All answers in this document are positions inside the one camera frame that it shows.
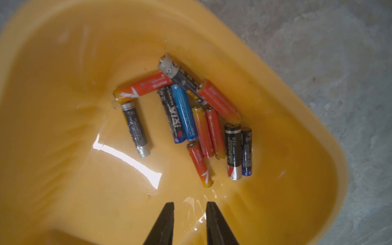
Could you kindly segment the slim red orange battery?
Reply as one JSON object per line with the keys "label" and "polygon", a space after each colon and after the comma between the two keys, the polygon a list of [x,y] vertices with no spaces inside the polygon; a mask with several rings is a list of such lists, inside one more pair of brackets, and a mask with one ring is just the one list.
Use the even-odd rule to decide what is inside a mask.
{"label": "slim red orange battery", "polygon": [[123,104],[172,84],[171,79],[160,71],[135,82],[119,86],[113,91],[113,97],[116,102]]}

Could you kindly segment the red battery with yellow text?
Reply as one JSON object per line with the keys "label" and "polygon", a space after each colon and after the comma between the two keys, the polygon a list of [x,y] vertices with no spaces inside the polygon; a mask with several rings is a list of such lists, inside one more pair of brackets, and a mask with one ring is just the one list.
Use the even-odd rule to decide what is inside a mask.
{"label": "red battery with yellow text", "polygon": [[197,94],[204,98],[226,121],[239,124],[242,116],[234,104],[209,80],[204,80],[197,88]]}

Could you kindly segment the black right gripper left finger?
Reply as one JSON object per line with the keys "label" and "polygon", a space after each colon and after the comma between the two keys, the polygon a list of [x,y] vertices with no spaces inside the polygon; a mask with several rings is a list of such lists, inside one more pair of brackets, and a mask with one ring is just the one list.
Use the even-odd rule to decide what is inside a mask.
{"label": "black right gripper left finger", "polygon": [[144,245],[172,245],[174,234],[174,203],[168,202],[162,208]]}

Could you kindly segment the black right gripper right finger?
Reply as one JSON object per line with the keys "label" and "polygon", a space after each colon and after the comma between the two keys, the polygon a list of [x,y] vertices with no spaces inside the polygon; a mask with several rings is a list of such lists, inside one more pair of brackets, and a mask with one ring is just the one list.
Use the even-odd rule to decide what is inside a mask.
{"label": "black right gripper right finger", "polygon": [[208,245],[239,245],[215,202],[207,202],[206,222]]}

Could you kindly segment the black battery silver end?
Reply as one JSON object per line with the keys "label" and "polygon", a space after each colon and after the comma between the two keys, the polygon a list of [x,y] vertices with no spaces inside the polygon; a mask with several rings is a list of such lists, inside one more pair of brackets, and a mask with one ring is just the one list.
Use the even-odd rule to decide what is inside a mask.
{"label": "black battery silver end", "polygon": [[139,156],[146,158],[151,154],[151,149],[135,104],[132,101],[123,103],[121,110]]}

